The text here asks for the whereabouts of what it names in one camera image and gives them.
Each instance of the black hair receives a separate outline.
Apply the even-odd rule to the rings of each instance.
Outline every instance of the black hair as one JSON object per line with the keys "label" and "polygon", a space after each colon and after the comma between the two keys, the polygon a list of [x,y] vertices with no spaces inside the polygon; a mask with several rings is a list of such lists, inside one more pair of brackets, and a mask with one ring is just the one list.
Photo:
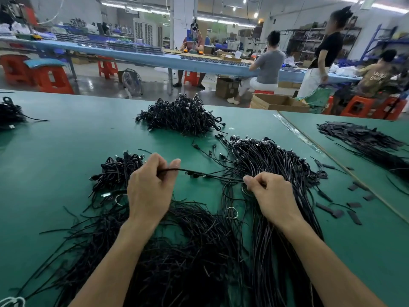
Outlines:
{"label": "black hair", "polygon": [[341,10],[336,10],[330,16],[332,20],[337,22],[338,28],[344,28],[348,19],[352,17],[352,12],[350,11],[351,7],[346,6]]}
{"label": "black hair", "polygon": [[379,58],[382,58],[386,62],[391,62],[396,56],[396,49],[388,49],[384,51]]}
{"label": "black hair", "polygon": [[271,33],[267,37],[267,41],[270,46],[277,46],[280,42],[280,32],[271,31]]}

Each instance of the green plastic bag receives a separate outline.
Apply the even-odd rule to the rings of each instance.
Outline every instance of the green plastic bag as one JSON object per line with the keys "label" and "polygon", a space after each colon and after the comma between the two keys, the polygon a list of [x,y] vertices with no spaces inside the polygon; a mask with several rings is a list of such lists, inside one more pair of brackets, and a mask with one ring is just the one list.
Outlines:
{"label": "green plastic bag", "polygon": [[304,98],[298,97],[296,100],[302,100],[311,107],[308,113],[320,114],[326,107],[330,99],[332,90],[330,88],[317,88],[314,92]]}

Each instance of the green work surface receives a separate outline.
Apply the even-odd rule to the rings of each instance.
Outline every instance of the green work surface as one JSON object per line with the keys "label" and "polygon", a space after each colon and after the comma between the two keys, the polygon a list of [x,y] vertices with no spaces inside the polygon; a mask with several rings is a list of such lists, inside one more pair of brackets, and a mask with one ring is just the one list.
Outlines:
{"label": "green work surface", "polygon": [[[148,132],[144,124],[135,124],[132,118],[147,109],[150,102],[38,92],[4,95],[22,106],[26,115],[51,121],[28,122],[0,133],[0,298],[15,294],[16,291],[9,289],[20,287],[62,242],[66,236],[63,232],[38,233],[72,225],[73,217],[62,206],[77,215],[85,209],[92,188],[88,178],[100,173],[100,164],[108,156],[120,155],[126,149],[130,153],[146,154],[138,151],[139,148],[156,151],[168,162],[180,158],[184,169],[203,172],[221,169],[192,147],[192,137],[183,137],[170,130]],[[207,109],[223,118],[228,137],[269,137],[284,149],[293,149],[300,157],[305,157],[313,170],[317,167],[310,156],[329,165],[335,164],[289,131],[274,111],[217,106]],[[315,124],[316,115],[299,113],[297,116],[311,116],[310,124]],[[210,132],[204,138],[195,139],[195,144],[204,151],[217,144],[216,152],[224,152],[214,134]],[[363,207],[356,211],[363,225],[355,225],[342,207],[331,206],[345,211],[340,219],[316,209],[325,241],[389,307],[402,306],[409,300],[406,281],[409,225],[381,201],[365,202],[363,190],[346,190],[352,182],[349,175],[329,169],[327,172],[329,179],[322,180],[321,189],[336,203],[361,202]],[[174,194],[177,200],[199,201],[206,203],[210,211],[217,211],[221,191],[219,181],[191,179],[179,174]],[[313,193],[317,202],[329,204],[315,191]],[[234,204],[239,214],[243,204]],[[248,246],[251,241],[249,227],[243,229],[243,237]],[[46,279],[44,276],[31,282],[23,296]],[[46,291],[27,304],[51,306],[55,298],[56,291]]]}
{"label": "green work surface", "polygon": [[[400,179],[395,175],[388,173],[387,170],[381,168],[365,160],[360,156],[356,156],[346,149],[340,147],[341,144],[349,149],[350,146],[343,143],[341,140],[335,139],[334,141],[328,139],[324,134],[320,133],[317,129],[317,124],[328,122],[348,122],[355,123],[357,125],[368,126],[369,128],[377,128],[378,131],[390,135],[391,137],[408,143],[409,123],[406,121],[386,121],[382,119],[364,119],[357,117],[344,117],[334,115],[321,115],[321,114],[298,114],[292,112],[281,112],[281,114],[291,122],[296,128],[298,128],[306,136],[310,137],[314,142],[319,144],[326,152],[332,157],[337,159],[342,165],[352,167],[354,171],[352,173],[356,175],[358,179],[364,182],[373,193],[383,198],[390,206],[395,208],[406,220],[409,220],[409,196],[399,192],[387,179],[386,174],[393,182],[399,186],[402,190],[409,190],[401,183]],[[398,156],[409,157],[409,152],[399,150],[398,152],[392,152]]]}

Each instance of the white air conditioner unit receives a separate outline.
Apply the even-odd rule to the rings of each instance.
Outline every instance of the white air conditioner unit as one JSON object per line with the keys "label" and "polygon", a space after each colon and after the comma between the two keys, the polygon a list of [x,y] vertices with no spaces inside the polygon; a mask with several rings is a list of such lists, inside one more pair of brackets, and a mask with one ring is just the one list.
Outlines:
{"label": "white air conditioner unit", "polygon": [[133,32],[135,42],[137,39],[142,39],[145,44],[163,46],[162,26],[158,26],[154,22],[145,22],[139,18],[134,18]]}

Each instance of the white shoe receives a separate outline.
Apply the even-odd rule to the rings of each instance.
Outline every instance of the white shoe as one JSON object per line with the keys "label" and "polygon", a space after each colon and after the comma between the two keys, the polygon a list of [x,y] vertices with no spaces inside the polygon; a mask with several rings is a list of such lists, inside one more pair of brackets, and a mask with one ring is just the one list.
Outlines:
{"label": "white shoe", "polygon": [[228,98],[228,103],[234,103],[236,106],[240,104],[240,102],[237,100],[234,100],[234,98]]}

